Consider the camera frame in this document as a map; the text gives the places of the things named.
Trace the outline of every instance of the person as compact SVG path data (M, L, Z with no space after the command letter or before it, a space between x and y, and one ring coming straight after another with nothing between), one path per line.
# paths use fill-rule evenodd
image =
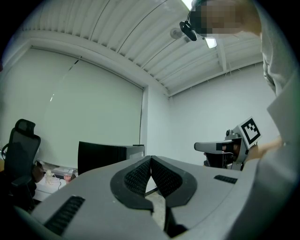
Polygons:
M222 38L223 35L251 32L262 41L263 75L276 96L290 79L300 79L298 62L279 27L254 0L193 0L190 13L193 29L203 37ZM262 158L266 152L279 148L283 141L253 146L246 161ZM234 154L240 146L233 147Z

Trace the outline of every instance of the white desk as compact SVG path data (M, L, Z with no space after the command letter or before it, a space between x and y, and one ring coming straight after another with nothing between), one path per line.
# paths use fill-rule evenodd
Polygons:
M33 198L42 202L52 193L64 187L66 185L66 181L64 179L60 179L59 181L55 181L53 185L49 185L46 184L46 177L44 176L40 182L36 183L36 185L37 189Z

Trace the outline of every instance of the black monitor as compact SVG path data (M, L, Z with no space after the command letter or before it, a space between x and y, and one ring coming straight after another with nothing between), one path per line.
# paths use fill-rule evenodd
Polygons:
M113 146L79 142L78 174L127 159L142 157L144 154L144 145Z

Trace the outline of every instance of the office chair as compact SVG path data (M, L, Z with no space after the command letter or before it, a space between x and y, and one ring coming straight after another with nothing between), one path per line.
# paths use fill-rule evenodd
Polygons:
M28 120L18 120L11 131L9 143L2 150L3 156L7 148L4 163L7 191L12 194L14 204L24 210L34 206L33 196L37 188L31 171L41 138L34 135L35 125Z

